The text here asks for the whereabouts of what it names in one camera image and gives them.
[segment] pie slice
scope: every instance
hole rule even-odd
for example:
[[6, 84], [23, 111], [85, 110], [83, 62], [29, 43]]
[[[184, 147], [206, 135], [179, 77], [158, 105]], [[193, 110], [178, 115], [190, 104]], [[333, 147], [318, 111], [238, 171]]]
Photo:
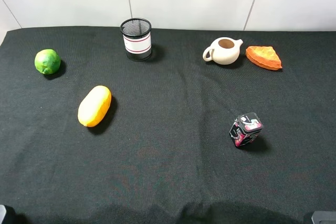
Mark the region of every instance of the pie slice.
[[247, 58], [261, 68], [278, 70], [282, 68], [281, 60], [275, 53], [273, 47], [248, 47], [246, 49]]

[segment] lime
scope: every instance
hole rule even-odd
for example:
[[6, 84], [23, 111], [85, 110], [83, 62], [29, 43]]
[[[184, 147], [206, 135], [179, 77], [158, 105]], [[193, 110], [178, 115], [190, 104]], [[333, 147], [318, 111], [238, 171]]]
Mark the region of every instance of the lime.
[[45, 49], [38, 52], [35, 57], [35, 67], [43, 74], [51, 74], [57, 72], [61, 64], [61, 58], [52, 49]]

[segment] black mesh cup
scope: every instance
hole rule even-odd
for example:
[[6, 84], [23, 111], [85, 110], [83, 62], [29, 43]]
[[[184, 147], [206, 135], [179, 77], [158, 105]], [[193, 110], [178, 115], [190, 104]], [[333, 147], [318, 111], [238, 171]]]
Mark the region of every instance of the black mesh cup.
[[151, 23], [143, 18], [131, 18], [120, 26], [127, 57], [134, 61], [150, 58], [152, 53]]

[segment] teapot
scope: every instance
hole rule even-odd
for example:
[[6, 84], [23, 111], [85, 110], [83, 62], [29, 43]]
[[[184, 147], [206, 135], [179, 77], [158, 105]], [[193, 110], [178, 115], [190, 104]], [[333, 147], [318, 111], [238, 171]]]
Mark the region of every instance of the teapot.
[[241, 39], [234, 40], [227, 37], [218, 38], [204, 51], [203, 59], [205, 61], [213, 60], [221, 65], [231, 64], [238, 59], [242, 43], [243, 41]]

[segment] yellow mango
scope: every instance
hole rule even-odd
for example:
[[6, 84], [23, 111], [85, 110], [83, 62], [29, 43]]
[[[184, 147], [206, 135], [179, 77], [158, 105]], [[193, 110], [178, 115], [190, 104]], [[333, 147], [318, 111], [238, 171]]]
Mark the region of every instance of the yellow mango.
[[107, 87], [94, 87], [79, 105], [79, 122], [86, 127], [96, 126], [106, 115], [111, 100], [112, 94]]

